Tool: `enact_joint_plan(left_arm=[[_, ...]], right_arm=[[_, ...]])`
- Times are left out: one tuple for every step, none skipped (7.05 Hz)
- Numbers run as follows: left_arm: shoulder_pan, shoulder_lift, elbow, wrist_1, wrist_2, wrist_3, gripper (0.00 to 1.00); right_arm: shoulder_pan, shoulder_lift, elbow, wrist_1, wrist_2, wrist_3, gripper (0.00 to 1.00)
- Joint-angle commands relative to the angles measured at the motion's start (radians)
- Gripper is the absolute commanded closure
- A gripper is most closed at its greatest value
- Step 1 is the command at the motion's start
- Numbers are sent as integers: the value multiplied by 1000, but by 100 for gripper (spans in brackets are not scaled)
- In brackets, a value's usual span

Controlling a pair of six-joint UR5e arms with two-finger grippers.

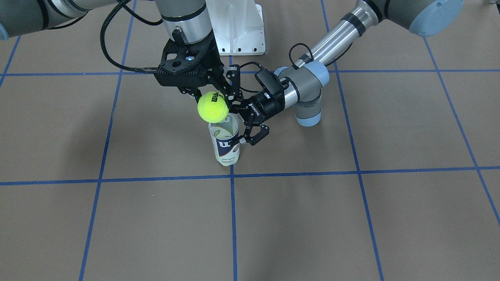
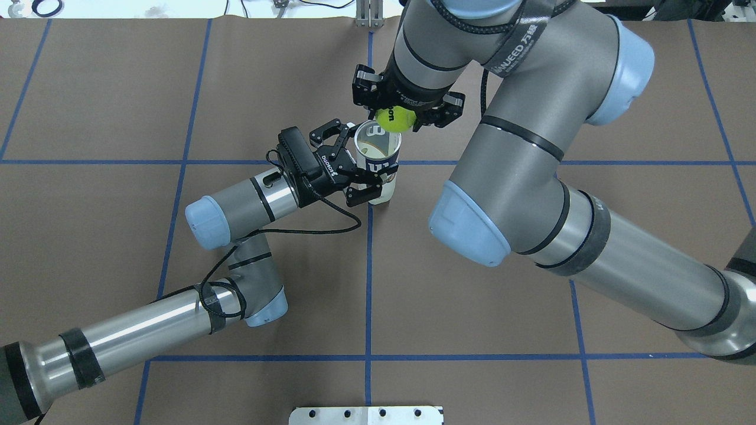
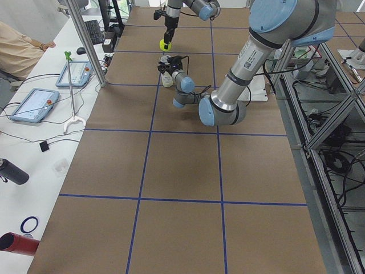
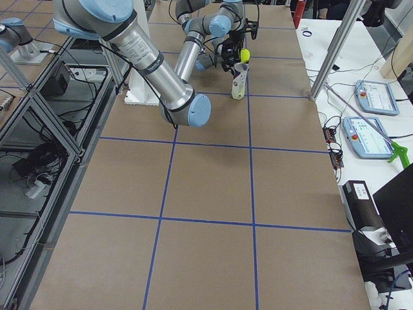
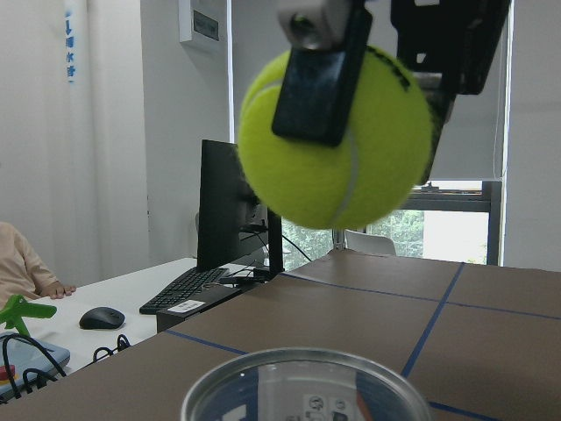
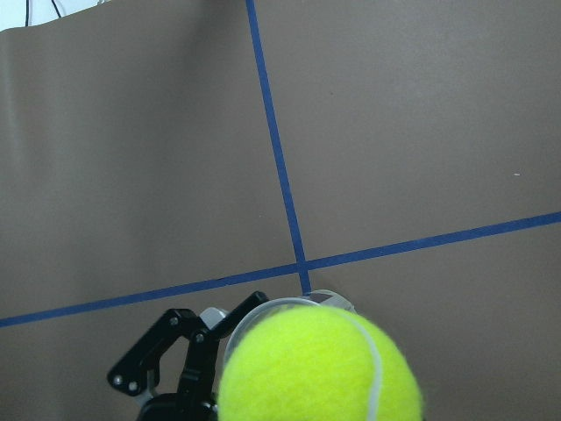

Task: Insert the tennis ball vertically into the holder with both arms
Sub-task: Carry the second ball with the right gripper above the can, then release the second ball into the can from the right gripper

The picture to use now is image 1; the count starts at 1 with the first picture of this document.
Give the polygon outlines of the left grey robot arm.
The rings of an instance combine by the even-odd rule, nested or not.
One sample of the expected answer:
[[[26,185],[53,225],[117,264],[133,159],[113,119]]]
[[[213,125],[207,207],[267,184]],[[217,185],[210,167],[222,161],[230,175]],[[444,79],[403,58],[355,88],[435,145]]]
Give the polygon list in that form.
[[[462,0],[358,0],[315,46],[307,48],[290,67],[274,72],[260,67],[255,74],[262,91],[232,104],[230,113],[241,117],[245,131],[229,142],[242,139],[257,144],[269,134],[265,121],[289,107],[301,126],[310,127],[321,118],[321,89],[330,81],[327,66],[337,61],[368,28],[384,20],[392,21],[420,37],[432,37],[457,18]]]

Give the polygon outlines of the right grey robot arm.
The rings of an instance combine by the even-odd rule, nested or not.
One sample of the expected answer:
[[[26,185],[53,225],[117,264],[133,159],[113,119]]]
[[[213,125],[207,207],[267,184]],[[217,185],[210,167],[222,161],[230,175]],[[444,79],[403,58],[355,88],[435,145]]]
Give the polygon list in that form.
[[[112,65],[133,73],[153,74],[163,87],[176,87],[200,101],[200,87],[214,86],[228,106],[242,101],[239,67],[225,67],[220,60],[213,26],[205,0],[156,0],[161,16],[148,21],[129,7],[127,0],[2,0],[1,40],[43,30],[60,30],[81,21],[96,8],[112,5],[102,23],[99,41]],[[114,60],[105,41],[111,22],[120,11],[150,26],[164,25],[168,41],[158,66],[126,66]]]

